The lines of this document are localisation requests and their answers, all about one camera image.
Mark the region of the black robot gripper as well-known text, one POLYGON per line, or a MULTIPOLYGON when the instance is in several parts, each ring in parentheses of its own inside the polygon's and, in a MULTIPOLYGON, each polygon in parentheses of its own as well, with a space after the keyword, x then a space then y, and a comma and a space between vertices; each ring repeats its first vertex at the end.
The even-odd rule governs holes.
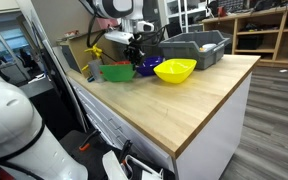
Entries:
POLYGON ((145 53, 141 49, 142 36, 137 35, 131 38, 129 44, 123 50, 123 54, 132 64, 134 64, 134 70, 138 73, 138 69, 141 67, 141 60, 145 53))

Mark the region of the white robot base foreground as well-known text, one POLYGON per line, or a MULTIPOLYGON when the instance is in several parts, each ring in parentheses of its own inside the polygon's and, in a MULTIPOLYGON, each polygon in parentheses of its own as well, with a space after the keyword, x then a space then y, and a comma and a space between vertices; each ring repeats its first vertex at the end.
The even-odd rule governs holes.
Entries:
POLYGON ((0 165, 35 180, 87 180, 18 87, 0 77, 0 165))

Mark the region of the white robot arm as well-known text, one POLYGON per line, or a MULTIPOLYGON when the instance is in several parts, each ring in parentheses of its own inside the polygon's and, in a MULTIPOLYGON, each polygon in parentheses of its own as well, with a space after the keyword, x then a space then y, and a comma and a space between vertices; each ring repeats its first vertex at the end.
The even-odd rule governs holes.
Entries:
POLYGON ((120 44, 126 49, 124 56, 130 61, 133 69, 141 62, 144 56, 141 50, 144 41, 143 34, 152 33, 155 30, 153 23, 144 19, 144 0, 78 0, 92 15, 89 22, 86 45, 92 48, 98 39, 104 36, 120 44), (118 25, 107 25, 95 40, 90 41, 93 25, 96 18, 120 20, 118 25))

